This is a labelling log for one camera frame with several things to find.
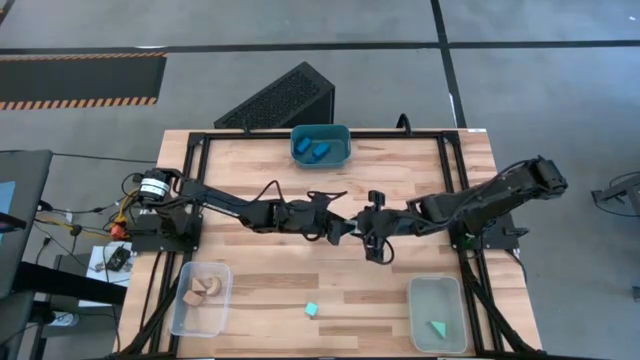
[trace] wooden tabletop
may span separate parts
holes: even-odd
[[[159,167],[182,168],[189,132],[165,132]],[[471,184],[495,175],[487,133],[461,130],[460,137]],[[457,179],[453,151],[448,152]],[[430,139],[354,139],[351,158],[343,168],[313,171],[293,164],[288,140],[212,142],[207,185],[251,199],[274,179],[287,200],[305,198],[308,190],[347,190],[346,196],[330,205],[331,211],[344,217],[369,205],[369,190],[384,192],[387,207],[392,208],[403,208],[409,198],[445,190],[436,142]],[[458,259],[446,231],[392,239],[395,261],[381,266],[365,261],[360,240],[350,236],[343,237],[340,246],[331,246],[326,240],[312,243],[299,235],[255,234],[233,218],[204,214],[200,248],[193,261],[226,263],[233,273],[234,288],[223,334],[182,337],[178,352],[182,357],[424,355],[410,339],[408,281],[418,274],[443,274],[460,281]],[[504,251],[485,254],[498,308],[526,342],[539,348],[522,270]],[[120,320],[123,346],[138,332],[155,257],[155,253],[145,253],[135,259]],[[148,315],[155,308],[161,271],[159,266]],[[304,313],[307,302],[319,305],[313,319]],[[478,308],[485,346],[491,348],[486,316],[480,304]],[[171,317],[169,309],[161,350],[168,348]],[[467,333],[467,353],[472,354]]]

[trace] black metal frame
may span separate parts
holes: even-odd
[[[451,168],[449,164],[448,154],[447,154],[447,143],[451,144],[453,148],[454,158],[456,167],[458,169],[459,180],[461,187],[466,189],[469,187],[469,181],[467,178],[467,172],[464,165],[464,157],[462,154],[462,147],[460,144],[460,137],[458,131],[455,130],[440,130],[440,131],[429,131],[429,130],[412,130],[410,124],[406,120],[406,117],[400,117],[397,128],[402,128],[404,131],[400,130],[389,130],[389,131],[367,131],[367,130],[352,130],[351,137],[354,139],[433,139],[437,142],[438,152],[440,155],[440,162],[442,165],[442,174],[444,177],[445,188],[448,192],[453,192],[453,178],[451,175]],[[198,164],[198,170],[196,178],[202,182],[204,182],[204,177],[207,169],[207,162],[209,158],[209,149],[211,142],[214,140],[264,140],[264,139],[288,139],[290,137],[290,133],[287,131],[282,132],[273,132],[273,131],[257,131],[257,132],[234,132],[234,133],[190,133],[189,140],[187,144],[187,153],[185,156],[184,166],[183,166],[183,174],[189,175],[191,174],[191,170],[193,167],[195,149],[197,146],[201,146],[200,159]],[[458,229],[452,228],[450,229],[450,236],[452,244],[461,243],[461,238],[464,236],[462,231]],[[466,250],[462,247],[458,247],[456,249],[458,253],[459,264],[462,266],[464,262],[467,262]],[[491,284],[489,282],[489,276],[487,271],[487,264],[484,258],[483,250],[474,250],[475,258],[476,258],[476,266],[478,269],[479,280],[483,290],[486,292],[487,296],[490,299],[493,299],[491,293]],[[192,252],[184,253],[182,265],[186,262],[190,261],[192,258]],[[174,278],[173,268],[175,265],[175,252],[168,252],[167,258],[165,260],[165,266],[162,276],[162,282],[160,285],[160,293],[159,299],[163,298],[172,283]],[[467,312],[469,318],[469,324],[471,327],[471,334],[473,338],[475,352],[482,353],[485,351],[484,342],[482,337],[482,329],[480,327],[480,321],[478,317],[478,311],[475,301],[474,293],[471,287],[463,282],[463,289],[465,300],[467,303]],[[493,341],[493,350],[502,352],[504,351],[502,336],[498,330],[498,327],[494,323],[494,321],[489,318],[489,324],[491,329],[491,336]],[[149,353],[157,353],[159,351],[160,345],[160,333],[162,329],[162,320],[161,325],[156,328],[155,332],[152,334],[151,343],[149,347]],[[171,335],[170,343],[169,343],[169,352],[173,354],[177,354],[178,350],[179,337],[175,335]]]

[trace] gray floor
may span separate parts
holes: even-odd
[[[442,8],[451,41],[640,39],[634,1],[447,0]],[[17,0],[0,27],[0,48],[435,39],[429,2],[417,0]],[[638,170],[640,49],[459,50],[453,59],[468,125],[488,128],[498,165],[541,154],[569,180],[562,199],[515,213],[532,230],[522,256],[544,347],[637,358],[640,307],[630,287],[640,284],[640,224],[598,212],[589,191]],[[438,51],[180,54],[169,56],[155,107],[0,112],[0,143],[154,159],[165,129],[211,127],[300,61],[336,84],[338,123],[388,126],[406,112],[416,127],[453,126]],[[68,208],[107,204],[126,174],[145,168],[55,158],[44,197]],[[41,240],[34,231],[26,260]],[[99,243],[83,239],[78,251]],[[50,246],[43,263],[56,253]],[[45,358],[100,356],[112,343],[113,333],[55,339]]]

